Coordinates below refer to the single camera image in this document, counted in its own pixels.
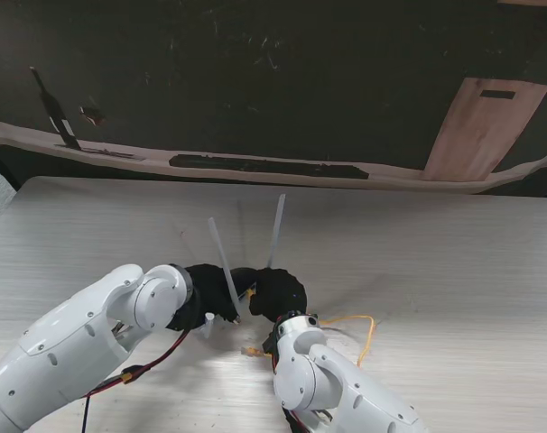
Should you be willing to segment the left black gloved robot hand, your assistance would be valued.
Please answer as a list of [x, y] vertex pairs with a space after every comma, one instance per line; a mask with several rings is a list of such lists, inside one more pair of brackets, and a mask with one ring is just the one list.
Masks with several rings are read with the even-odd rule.
[[204, 263], [186, 267], [185, 270], [191, 277], [193, 286], [198, 291], [199, 311], [195, 314], [194, 301], [191, 299], [188, 305], [181, 310], [182, 325], [188, 325], [195, 319], [193, 327], [201, 326], [207, 312], [221, 316], [228, 322], [235, 322], [238, 319], [227, 286], [225, 273], [220, 267]]

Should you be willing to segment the right black gloved robot hand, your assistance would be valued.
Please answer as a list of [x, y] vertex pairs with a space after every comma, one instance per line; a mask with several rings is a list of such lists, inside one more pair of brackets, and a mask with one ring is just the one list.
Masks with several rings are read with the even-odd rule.
[[263, 268], [255, 273], [255, 293], [249, 301], [253, 316], [275, 322], [291, 311], [305, 313], [307, 305], [304, 286], [286, 270]]

